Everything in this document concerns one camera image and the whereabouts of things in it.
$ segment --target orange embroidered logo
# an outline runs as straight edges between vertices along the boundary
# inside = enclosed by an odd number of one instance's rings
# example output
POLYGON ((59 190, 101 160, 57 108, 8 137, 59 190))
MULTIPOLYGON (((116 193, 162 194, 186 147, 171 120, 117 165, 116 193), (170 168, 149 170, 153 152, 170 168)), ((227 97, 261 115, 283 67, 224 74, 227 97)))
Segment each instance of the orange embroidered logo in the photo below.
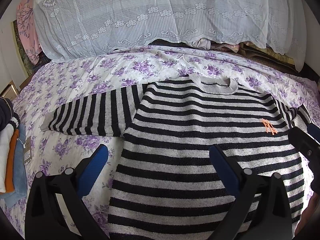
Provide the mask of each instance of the orange embroidered logo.
POLYGON ((266 128, 266 133, 271 132, 272 135, 278 133, 278 131, 272 126, 272 124, 268 120, 262 118, 260 121, 264 124, 264 127, 266 128))

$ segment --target pink pillow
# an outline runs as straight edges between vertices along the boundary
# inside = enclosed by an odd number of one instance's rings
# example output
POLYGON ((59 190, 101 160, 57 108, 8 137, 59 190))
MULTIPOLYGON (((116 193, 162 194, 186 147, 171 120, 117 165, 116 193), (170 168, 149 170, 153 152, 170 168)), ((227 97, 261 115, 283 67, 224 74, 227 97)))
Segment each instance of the pink pillow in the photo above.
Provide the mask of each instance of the pink pillow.
POLYGON ((17 7, 18 32, 23 48, 30 61, 36 65, 42 51, 33 19, 33 0, 21 0, 17 7))

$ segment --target blue gripper pad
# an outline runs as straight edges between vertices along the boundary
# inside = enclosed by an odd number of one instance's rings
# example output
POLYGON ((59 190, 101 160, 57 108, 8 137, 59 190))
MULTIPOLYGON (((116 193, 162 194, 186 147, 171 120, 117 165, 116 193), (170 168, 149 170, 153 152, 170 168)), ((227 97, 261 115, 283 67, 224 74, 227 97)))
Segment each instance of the blue gripper pad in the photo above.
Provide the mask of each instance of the blue gripper pad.
POLYGON ((214 166, 219 178, 221 179, 226 191, 229 195, 238 197, 240 194, 240 181, 233 169, 227 162, 227 157, 223 156, 220 151, 215 147, 209 148, 209 158, 214 166))
POLYGON ((310 134, 318 143, 320 143, 320 128, 313 123, 307 126, 308 134, 310 134))
POLYGON ((79 198, 87 196, 90 193, 93 184, 108 160, 109 151, 107 146, 100 145, 96 151, 96 155, 92 158, 78 179, 77 195, 79 198))

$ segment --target white wall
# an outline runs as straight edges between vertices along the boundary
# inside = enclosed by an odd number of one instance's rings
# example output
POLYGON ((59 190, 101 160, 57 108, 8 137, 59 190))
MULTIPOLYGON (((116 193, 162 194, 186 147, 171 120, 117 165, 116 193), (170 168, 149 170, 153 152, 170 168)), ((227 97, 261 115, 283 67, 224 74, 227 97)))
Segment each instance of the white wall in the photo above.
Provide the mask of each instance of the white wall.
POLYGON ((0 19, 0 92, 13 80, 19 90, 28 77, 15 47, 11 22, 16 19, 16 8, 21 0, 12 0, 0 19))
POLYGON ((320 25, 308 4, 302 0, 307 25, 307 51, 305 62, 320 75, 320 25))

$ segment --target neckline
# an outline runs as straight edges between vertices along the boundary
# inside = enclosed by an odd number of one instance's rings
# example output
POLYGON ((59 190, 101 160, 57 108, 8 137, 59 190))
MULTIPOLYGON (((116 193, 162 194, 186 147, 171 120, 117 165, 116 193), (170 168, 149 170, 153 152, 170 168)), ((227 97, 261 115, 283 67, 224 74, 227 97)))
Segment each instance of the neckline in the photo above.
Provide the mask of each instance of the neckline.
POLYGON ((189 77, 198 88, 209 94, 232 95, 238 91, 238 83, 231 78, 226 80, 207 78, 199 76, 196 73, 190 74, 189 77))

